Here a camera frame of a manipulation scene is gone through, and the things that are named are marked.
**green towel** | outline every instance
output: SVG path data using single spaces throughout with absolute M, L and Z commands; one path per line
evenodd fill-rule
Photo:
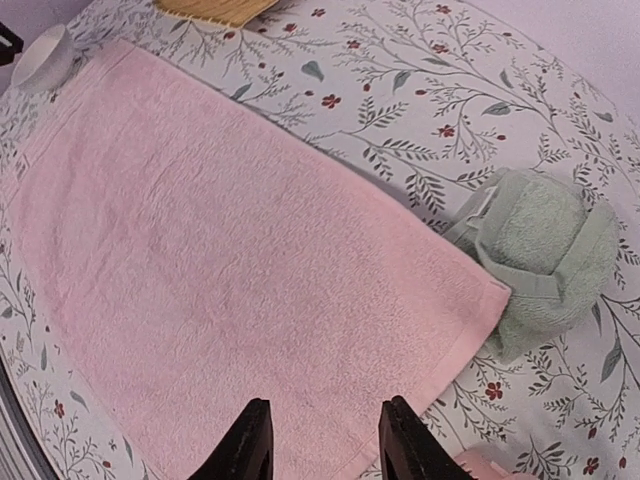
M 586 318 L 615 267 L 611 206 L 587 212 L 575 192 L 546 175 L 499 170 L 451 225 L 445 238 L 512 289 L 487 340 L 503 363 Z

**black object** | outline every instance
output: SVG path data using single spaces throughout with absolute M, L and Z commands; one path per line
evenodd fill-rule
M 0 23 L 0 67 L 12 63 L 16 55 L 22 53 L 23 48 L 24 41 Z
M 402 397 L 382 404 L 384 480 L 474 480 L 445 452 Z M 273 480 L 269 402 L 254 398 L 189 480 Z

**towel tag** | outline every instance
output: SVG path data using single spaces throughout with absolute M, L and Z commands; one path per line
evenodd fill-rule
M 484 191 L 484 198 L 482 199 L 482 203 L 480 203 L 480 205 L 469 214 L 469 216 L 467 217 L 467 220 L 471 220 L 472 218 L 476 218 L 476 217 L 480 217 L 480 218 L 484 217 L 484 215 L 487 213 L 489 204 L 491 203 L 491 200 L 493 200 L 493 197 L 497 190 L 498 190 L 497 186 L 487 188 Z

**floral pattern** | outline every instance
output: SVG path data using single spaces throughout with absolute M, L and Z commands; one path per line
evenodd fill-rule
M 562 178 L 587 205 L 609 200 L 617 265 L 590 317 L 508 366 L 481 351 L 423 420 L 452 453 L 482 443 L 541 480 L 640 477 L 640 138 L 584 78 L 442 0 L 281 0 L 244 30 L 96 0 L 70 30 L 76 71 L 125 38 L 352 166 L 436 232 L 501 166 Z M 3 181 L 29 168 L 19 145 L 56 99 L 0 100 Z M 34 432 L 62 478 L 155 478 L 66 358 L 36 290 L 2 214 L 0 352 Z M 381 478 L 379 466 L 362 478 Z

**towel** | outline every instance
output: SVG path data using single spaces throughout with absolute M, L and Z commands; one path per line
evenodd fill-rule
M 352 479 L 380 402 L 417 411 L 509 290 L 349 169 L 117 42 L 25 150 L 15 245 L 77 368 L 165 478 L 251 398 L 279 479 Z
M 561 182 L 508 169 L 472 195 L 444 237 L 512 289 L 487 340 L 503 363 L 586 318 L 618 252 L 618 222 L 608 203 L 587 212 Z

